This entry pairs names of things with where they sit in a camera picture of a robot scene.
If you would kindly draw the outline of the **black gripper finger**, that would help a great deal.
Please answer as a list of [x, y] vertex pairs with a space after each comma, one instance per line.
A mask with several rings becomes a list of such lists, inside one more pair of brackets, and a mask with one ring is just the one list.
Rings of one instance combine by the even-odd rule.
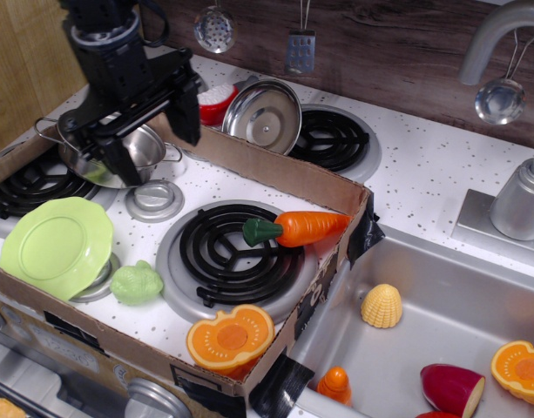
[[141, 177], [131, 155], [120, 138], [106, 138], [101, 141], [103, 160], [108, 169], [118, 175], [125, 186], [142, 184]]
[[200, 115], [198, 90], [194, 84], [176, 91], [170, 98], [167, 118], [172, 132], [190, 145], [200, 140]]

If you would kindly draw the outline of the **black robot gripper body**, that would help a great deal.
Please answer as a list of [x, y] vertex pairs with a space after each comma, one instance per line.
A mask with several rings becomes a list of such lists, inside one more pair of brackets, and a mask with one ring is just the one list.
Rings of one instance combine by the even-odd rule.
[[58, 126], [86, 146], [105, 138], [122, 138], [160, 112], [167, 117], [170, 98], [191, 84], [197, 74], [187, 48], [149, 58], [135, 29], [84, 32], [66, 30], [87, 81], [84, 102], [63, 114]]

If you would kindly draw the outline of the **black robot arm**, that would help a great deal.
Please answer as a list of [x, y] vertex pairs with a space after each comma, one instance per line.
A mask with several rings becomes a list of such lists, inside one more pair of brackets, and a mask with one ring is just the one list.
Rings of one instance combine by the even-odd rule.
[[82, 104], [59, 117], [62, 138], [73, 139], [81, 158], [102, 161], [127, 186], [141, 185], [125, 136], [160, 113], [174, 134], [190, 145], [200, 139], [199, 77], [192, 52], [182, 48], [155, 58], [145, 54], [169, 36], [165, 26], [154, 41], [139, 34], [134, 1], [63, 1], [63, 29], [89, 83]]

